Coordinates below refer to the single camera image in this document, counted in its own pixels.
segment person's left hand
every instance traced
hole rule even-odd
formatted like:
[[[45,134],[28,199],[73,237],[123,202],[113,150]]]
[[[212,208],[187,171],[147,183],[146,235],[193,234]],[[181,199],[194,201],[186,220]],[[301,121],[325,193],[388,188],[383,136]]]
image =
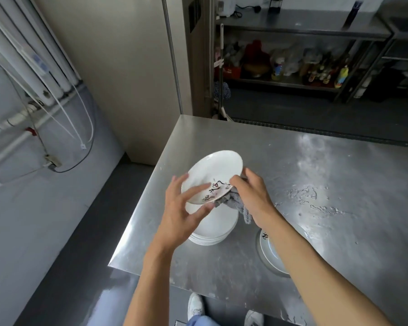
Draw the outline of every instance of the person's left hand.
[[[205,190],[211,183],[194,186],[181,193],[181,184],[188,178],[189,174],[181,177],[172,177],[165,195],[165,211],[162,221],[154,236],[161,247],[174,250],[184,243],[193,231],[198,227],[201,220],[205,218],[214,208],[214,203],[209,202],[202,205],[195,213],[186,211],[186,202],[197,193]]]

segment hand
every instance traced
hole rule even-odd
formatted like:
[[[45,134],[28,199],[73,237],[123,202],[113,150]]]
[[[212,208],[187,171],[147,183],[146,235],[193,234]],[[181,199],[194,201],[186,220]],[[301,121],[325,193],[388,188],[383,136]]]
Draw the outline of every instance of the hand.
[[[251,213],[254,222],[265,230],[268,220],[279,213],[269,197],[263,179],[246,167],[242,174],[248,178],[246,181],[240,176],[234,175],[230,179],[230,184],[239,191],[240,197]]]
[[[214,203],[202,205],[195,213],[189,214],[186,211],[186,202],[197,193],[207,189],[211,183],[194,186],[184,193],[181,193],[181,184],[188,178],[189,174],[179,178],[172,177],[165,195],[165,211],[159,229],[154,236],[162,248],[174,250],[184,243],[193,231],[198,227],[201,220],[205,218],[213,209]]]

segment dark floor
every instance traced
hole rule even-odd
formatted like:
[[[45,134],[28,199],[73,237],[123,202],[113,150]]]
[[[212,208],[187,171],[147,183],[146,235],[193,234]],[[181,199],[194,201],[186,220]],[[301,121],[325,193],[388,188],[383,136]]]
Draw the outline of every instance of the dark floor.
[[[15,326],[121,326],[138,276],[108,267],[153,167],[116,167],[77,226]],[[190,292],[170,287],[170,320],[187,321]],[[205,300],[207,315],[221,325],[243,325],[246,309]],[[266,325],[290,325],[266,317]]]
[[[408,142],[408,98],[342,104],[329,98],[231,89],[224,104],[233,118]]]

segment lower shelf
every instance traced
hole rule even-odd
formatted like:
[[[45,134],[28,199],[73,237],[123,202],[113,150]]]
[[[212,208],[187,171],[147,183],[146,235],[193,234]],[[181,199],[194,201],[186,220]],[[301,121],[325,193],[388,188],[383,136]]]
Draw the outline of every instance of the lower shelf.
[[[299,88],[299,89],[309,89],[309,90],[320,90],[327,91],[331,93],[337,93],[338,88],[334,87],[324,87],[324,86],[307,86],[302,83],[302,79],[299,76],[283,76],[279,81],[273,81],[271,78],[261,77],[256,79],[233,79],[233,81],[254,83],[268,86],[280,86],[289,88]]]

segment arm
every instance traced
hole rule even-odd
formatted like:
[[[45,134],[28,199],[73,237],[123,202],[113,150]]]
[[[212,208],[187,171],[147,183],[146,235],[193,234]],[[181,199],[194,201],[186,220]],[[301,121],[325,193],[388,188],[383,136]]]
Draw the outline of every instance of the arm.
[[[193,214],[185,210],[186,201],[210,186],[210,183],[203,184],[180,193],[181,184],[187,177],[188,174],[178,179],[173,177],[166,190],[162,221],[143,259],[142,274],[124,326],[168,326],[169,269],[172,255],[214,207],[213,203],[207,203]]]
[[[256,224],[271,238],[318,325],[391,325],[381,310],[330,266],[277,211],[263,179],[245,168],[235,186]]]

